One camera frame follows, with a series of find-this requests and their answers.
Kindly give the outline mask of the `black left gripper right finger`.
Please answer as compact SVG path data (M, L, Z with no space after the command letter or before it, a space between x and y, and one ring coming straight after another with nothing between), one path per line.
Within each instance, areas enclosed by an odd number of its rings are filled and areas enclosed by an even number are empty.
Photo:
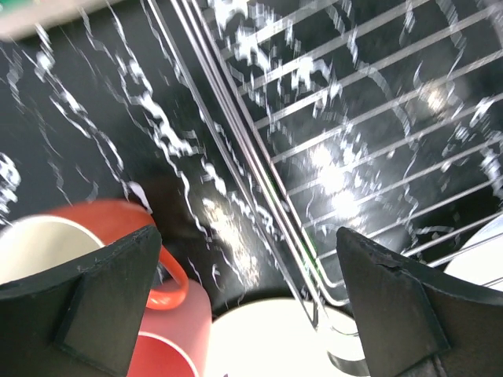
M372 376L500 376L502 293L388 250L352 229L336 249Z

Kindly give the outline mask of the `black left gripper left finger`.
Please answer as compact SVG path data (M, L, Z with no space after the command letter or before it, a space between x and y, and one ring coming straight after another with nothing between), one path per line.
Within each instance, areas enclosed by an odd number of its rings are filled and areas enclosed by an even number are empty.
M1 287L1 373L125 376L144 311L90 262Z

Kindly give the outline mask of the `white scalloped plate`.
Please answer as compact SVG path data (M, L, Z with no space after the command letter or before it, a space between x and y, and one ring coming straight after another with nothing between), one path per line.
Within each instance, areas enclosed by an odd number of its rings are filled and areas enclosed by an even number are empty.
M502 291L502 216L484 225L463 246L444 273Z

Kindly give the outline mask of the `cream pink leaf plate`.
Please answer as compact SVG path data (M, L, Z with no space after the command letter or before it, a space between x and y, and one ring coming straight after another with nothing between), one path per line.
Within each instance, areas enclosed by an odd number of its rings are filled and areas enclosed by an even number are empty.
M310 302L276 298L248 303L211 327L206 376L349 376L362 369L356 323L326 308L313 328Z

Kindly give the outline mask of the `wire dish rack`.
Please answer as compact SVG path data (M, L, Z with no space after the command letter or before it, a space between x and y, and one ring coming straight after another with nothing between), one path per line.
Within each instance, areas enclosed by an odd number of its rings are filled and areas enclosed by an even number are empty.
M263 199L330 374L366 376L336 244L432 268L501 241L499 1L151 1L246 200Z

